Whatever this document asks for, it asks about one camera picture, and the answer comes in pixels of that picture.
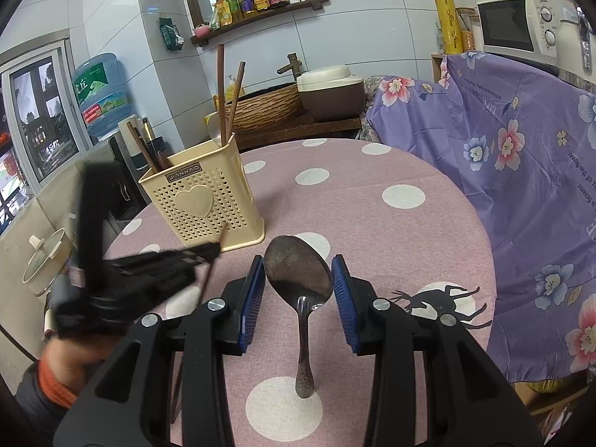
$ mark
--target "orange sleeve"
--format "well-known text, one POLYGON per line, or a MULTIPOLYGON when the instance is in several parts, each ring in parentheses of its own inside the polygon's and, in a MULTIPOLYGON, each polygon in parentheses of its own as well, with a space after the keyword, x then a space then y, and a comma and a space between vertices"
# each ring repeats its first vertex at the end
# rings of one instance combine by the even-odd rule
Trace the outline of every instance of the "orange sleeve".
POLYGON ((48 366, 45 352, 38 364, 38 382, 41 391, 50 402, 64 408, 70 408, 75 403, 76 395, 66 386, 56 380, 48 366))

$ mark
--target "spoon handle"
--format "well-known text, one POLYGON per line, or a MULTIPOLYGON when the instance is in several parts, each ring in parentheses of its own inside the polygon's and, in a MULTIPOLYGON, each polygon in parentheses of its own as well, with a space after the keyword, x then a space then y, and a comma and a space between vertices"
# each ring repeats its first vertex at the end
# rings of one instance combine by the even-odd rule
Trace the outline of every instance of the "spoon handle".
POLYGON ((300 356, 296 373, 296 393, 300 398, 310 398, 315 392, 315 379, 312 376, 311 362, 308 352, 308 316, 309 310, 305 301, 299 301, 298 332, 300 336, 300 356))

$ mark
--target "pink flower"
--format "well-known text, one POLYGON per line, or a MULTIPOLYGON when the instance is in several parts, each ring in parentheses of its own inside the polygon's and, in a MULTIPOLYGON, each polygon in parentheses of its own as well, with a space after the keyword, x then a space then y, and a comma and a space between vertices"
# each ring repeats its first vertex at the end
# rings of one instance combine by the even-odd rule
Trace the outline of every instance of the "pink flower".
POLYGON ((382 100, 385 106, 389 107, 398 99, 402 102, 409 101, 409 90, 414 85, 414 81, 408 77, 394 77, 391 80, 381 80, 379 82, 379 89, 383 94, 382 100))
POLYGON ((596 294, 592 294, 579 310, 579 328, 565 336, 569 355, 575 356, 569 367, 572 373, 596 364, 596 294))
POLYGON ((451 79, 451 76, 447 71, 447 58, 444 57, 443 61, 441 62, 441 78, 437 84, 447 89, 449 87, 449 79, 451 79))
POLYGON ((517 132, 517 119, 511 119, 507 129, 499 129, 498 144, 501 152, 497 156, 495 170, 501 171, 507 165, 513 171, 517 171, 521 163, 518 153, 526 145, 526 137, 517 132))

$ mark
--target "white polka dot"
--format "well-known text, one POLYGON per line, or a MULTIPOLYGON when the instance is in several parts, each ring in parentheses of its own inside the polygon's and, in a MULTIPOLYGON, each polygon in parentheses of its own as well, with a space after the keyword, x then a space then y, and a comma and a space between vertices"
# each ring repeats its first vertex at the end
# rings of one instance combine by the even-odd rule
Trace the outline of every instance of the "white polka dot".
POLYGON ((327 178, 329 178, 329 171, 323 168, 309 168, 296 176, 296 183, 299 185, 316 185, 317 183, 323 183, 327 178))
POLYGON ((387 145, 384 145, 381 143, 369 143, 362 147, 362 152, 364 154, 377 155, 377 154, 385 154, 385 153, 388 153, 389 151, 391 151, 391 146, 387 146, 387 145))
POLYGON ((264 161, 253 161, 244 165, 244 173, 254 173, 265 165, 264 161))
POLYGON ((143 250, 139 252, 139 254, 144 254, 145 252, 159 252, 160 248, 157 244, 151 244, 146 246, 143 250))
POLYGON ((192 313, 199 302, 201 289, 195 285, 189 285, 186 289, 172 295, 166 304, 166 319, 178 318, 192 313))
POLYGON ((424 192, 412 185, 393 185, 383 192, 383 201, 396 209, 413 209, 424 203, 424 192))
POLYGON ((136 229, 138 229, 142 223, 143 223, 143 221, 141 219, 132 219, 129 222, 129 224, 126 225, 126 227, 124 227, 124 230, 122 231, 122 235, 130 235, 136 229))
POLYGON ((296 234, 296 237, 301 238, 313 249, 315 249, 323 258, 323 260, 327 259, 329 251, 332 247, 329 245, 329 241, 321 234, 316 234, 314 232, 304 232, 303 234, 296 234))
MULTIPOLYGON (((445 290, 446 285, 453 285, 456 287, 461 287, 461 285, 457 285, 455 282, 433 282, 430 284, 425 285, 420 291, 417 292, 424 292, 424 291, 433 291, 439 289, 441 291, 445 290)), ((461 291, 459 289, 451 289, 449 295, 460 295, 465 294, 466 291, 461 291)), ((454 299, 455 303, 455 310, 457 312, 461 312, 462 314, 471 315, 472 313, 476 312, 476 301, 474 301, 474 297, 469 295, 468 297, 461 297, 459 299, 454 299)), ((412 314, 415 316, 421 316, 422 318, 428 319, 437 319, 437 312, 434 310, 434 307, 428 305, 426 308, 424 307, 414 307, 412 309, 412 314)))
POLYGON ((324 142, 327 141, 326 137, 316 137, 314 139, 305 139, 302 142, 302 146, 306 146, 307 148, 312 148, 313 146, 320 146, 324 142))
POLYGON ((317 393, 300 398, 296 380, 276 377, 255 386, 246 400, 246 417, 263 437, 278 442, 300 440, 315 430, 323 418, 323 405, 317 393))

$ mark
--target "cling film roll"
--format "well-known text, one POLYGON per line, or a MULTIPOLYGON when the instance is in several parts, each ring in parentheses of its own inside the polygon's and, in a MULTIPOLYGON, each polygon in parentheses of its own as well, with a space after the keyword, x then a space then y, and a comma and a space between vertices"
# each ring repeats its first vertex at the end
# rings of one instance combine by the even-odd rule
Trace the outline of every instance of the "cling film roll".
POLYGON ((434 0, 439 12, 439 22, 445 42, 445 53, 462 53, 464 45, 462 41, 460 23, 455 11, 453 0, 434 0))

